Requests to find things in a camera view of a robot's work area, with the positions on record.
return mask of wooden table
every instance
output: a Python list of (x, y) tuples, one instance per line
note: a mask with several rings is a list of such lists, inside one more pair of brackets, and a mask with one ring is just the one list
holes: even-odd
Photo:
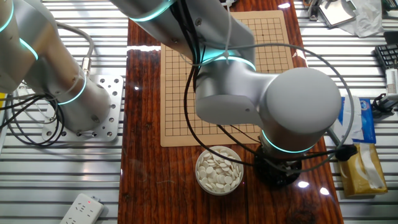
[[(244, 0), (238, 1), (232, 10), (276, 10), (286, 2), (291, 5), (283, 9), (289, 42), (302, 45), (292, 0)], [(160, 43), (130, 21), (128, 45)], [(294, 57), (293, 61), (295, 67), (305, 66), (301, 58)], [(240, 147), (228, 147), (243, 160), (253, 161), (252, 154)], [(323, 139), (313, 149), (325, 150)], [(119, 224), (343, 223), (328, 164), (300, 175), (299, 180), (281, 190), (271, 190), (256, 178), (253, 168), (245, 167), (241, 185), (228, 196), (216, 197), (204, 192), (195, 178), (196, 159), (202, 151), (199, 146), (160, 146), (160, 52), (130, 50)], [(322, 159), (305, 161), (303, 168)]]

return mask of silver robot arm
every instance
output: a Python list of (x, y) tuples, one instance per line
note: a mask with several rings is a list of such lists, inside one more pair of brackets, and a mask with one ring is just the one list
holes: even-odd
[[(192, 58), (170, 6), (173, 0), (111, 0), (151, 36)], [(228, 12), (219, 0), (186, 0), (198, 36), (225, 45)], [(230, 46), (251, 45), (252, 32), (232, 20)], [(205, 59), (222, 50), (206, 48)], [(336, 120), (341, 108), (337, 86), (322, 72), (295, 68), (282, 74), (255, 72), (253, 48), (229, 52), (235, 60), (202, 66), (197, 79), (197, 115), (214, 124), (256, 124), (269, 154), (286, 157), (309, 150)]]
[(93, 129), (109, 113), (107, 91), (62, 44), (50, 11), (39, 0), (0, 1), (0, 92), (12, 93), (22, 80), (57, 97), (65, 127), (74, 132)]

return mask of black keyboard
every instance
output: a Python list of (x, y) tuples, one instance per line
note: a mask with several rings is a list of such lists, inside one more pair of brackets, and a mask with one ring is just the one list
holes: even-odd
[(394, 63), (398, 62), (398, 45), (388, 44), (380, 45), (374, 49), (376, 57), (384, 71), (393, 68)]

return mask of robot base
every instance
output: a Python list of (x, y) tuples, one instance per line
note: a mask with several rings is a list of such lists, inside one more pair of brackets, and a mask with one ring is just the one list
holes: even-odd
[[(262, 150), (262, 146), (259, 146), (257, 148), (257, 153), (259, 154), (264, 154)], [(273, 161), (275, 165), (281, 166), (283, 168), (290, 168), (292, 170), (301, 170), (302, 169), (302, 162), (301, 161), (295, 161), (289, 164), (286, 164), (286, 162), (277, 162)], [(256, 170), (256, 175), (257, 177), (264, 182), (267, 185), (270, 185), (271, 187), (275, 188), (281, 188), (286, 185), (289, 185), (296, 181), (300, 174), (291, 174), (288, 175), (286, 172), (279, 171), (275, 168), (273, 168), (269, 163), (266, 161), (262, 160), (258, 156), (254, 157), (254, 163), (257, 164), (255, 167)]]
[[(124, 80), (121, 76), (109, 75), (90, 75), (91, 81), (101, 85), (111, 97), (111, 110), (108, 117), (95, 129), (74, 133), (64, 128), (59, 142), (111, 142), (118, 136), (120, 107), (123, 95)], [(51, 117), (54, 109), (49, 105), (47, 108), (47, 116)], [(42, 137), (47, 140), (55, 130), (56, 122), (45, 124), (42, 131)]]

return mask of tan game board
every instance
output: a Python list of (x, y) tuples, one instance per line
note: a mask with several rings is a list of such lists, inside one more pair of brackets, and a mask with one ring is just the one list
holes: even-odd
[[(233, 12), (233, 17), (249, 26), (257, 44), (289, 43), (282, 11)], [(256, 69), (261, 73), (282, 73), (293, 68), (290, 49), (287, 47), (258, 47)], [(160, 144), (163, 147), (196, 146), (183, 112), (183, 93), (191, 66), (177, 51), (162, 45), (160, 74)], [(202, 121), (195, 113), (195, 94), (188, 94), (188, 112), (196, 135), (206, 145), (234, 144), (215, 124)], [(235, 125), (250, 137), (257, 139), (260, 128), (253, 124)], [(254, 143), (230, 126), (225, 129), (242, 143)]]

